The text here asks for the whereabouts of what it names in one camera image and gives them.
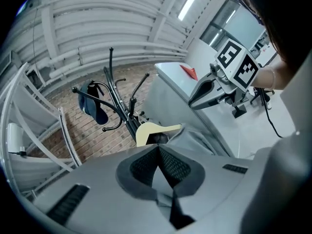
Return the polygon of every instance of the human hair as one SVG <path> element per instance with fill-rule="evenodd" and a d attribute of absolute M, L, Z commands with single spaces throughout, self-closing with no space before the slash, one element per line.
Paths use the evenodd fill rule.
<path fill-rule="evenodd" d="M 296 72 L 312 46 L 310 0 L 244 0 L 261 18 L 283 61 Z"/>

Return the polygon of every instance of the black slot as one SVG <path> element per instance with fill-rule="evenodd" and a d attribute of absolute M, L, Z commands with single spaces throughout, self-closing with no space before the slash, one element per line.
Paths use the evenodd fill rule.
<path fill-rule="evenodd" d="M 74 185 L 48 212 L 48 217 L 64 225 L 88 191 L 84 185 Z"/>
<path fill-rule="evenodd" d="M 241 166 L 235 166 L 231 164 L 226 164 L 223 166 L 224 169 L 230 170 L 232 172 L 240 173 L 240 174 L 245 174 L 248 170 L 246 167 L 241 167 Z"/>

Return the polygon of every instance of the black cable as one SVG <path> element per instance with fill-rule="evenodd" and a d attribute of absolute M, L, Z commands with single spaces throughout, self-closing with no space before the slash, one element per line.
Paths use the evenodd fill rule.
<path fill-rule="evenodd" d="M 267 114 L 267 118 L 268 118 L 269 123 L 270 123 L 271 126 L 273 127 L 273 129 L 274 129 L 276 135 L 277 135 L 278 137 L 280 137 L 280 138 L 283 138 L 281 135 L 278 134 L 277 130 L 276 130 L 275 127 L 274 127 L 273 122 L 270 120 L 269 113 L 268 113 L 268 108 L 267 108 L 267 103 L 266 103 L 265 98 L 264 98 L 264 90 L 263 90 L 262 88 L 260 89 L 260 97 L 261 97 L 261 99 L 262 99 L 262 101 L 263 101 L 264 108 L 265 108 L 265 112 L 266 112 L 266 114 Z"/>

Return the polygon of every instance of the white floor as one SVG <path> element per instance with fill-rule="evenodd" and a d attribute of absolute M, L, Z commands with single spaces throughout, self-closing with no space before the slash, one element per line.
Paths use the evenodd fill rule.
<path fill-rule="evenodd" d="M 270 109 L 269 116 L 273 122 L 277 132 L 282 137 L 291 135 L 294 131 L 293 121 L 280 98 L 281 91 L 276 90 L 275 95 L 269 93 L 271 98 L 272 109 Z M 253 154 L 264 147 L 273 146 L 279 137 L 275 134 L 270 125 L 265 108 L 261 106 L 261 99 L 258 98 L 250 105 L 250 102 L 245 103 L 247 113 L 237 118 L 241 134 L 241 148 L 239 158 L 253 158 Z"/>

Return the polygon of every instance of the blue cap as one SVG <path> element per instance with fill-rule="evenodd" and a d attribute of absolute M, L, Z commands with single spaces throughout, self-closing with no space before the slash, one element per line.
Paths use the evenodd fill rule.
<path fill-rule="evenodd" d="M 81 87 L 81 91 L 99 98 L 98 96 L 98 85 L 93 84 L 93 81 L 86 81 Z M 92 99 L 86 98 L 83 95 L 78 95 L 78 102 L 80 109 L 86 114 L 92 116 L 92 118 L 99 124 L 104 125 L 108 121 L 107 114 L 101 109 L 101 105 L 99 102 L 94 101 Z"/>

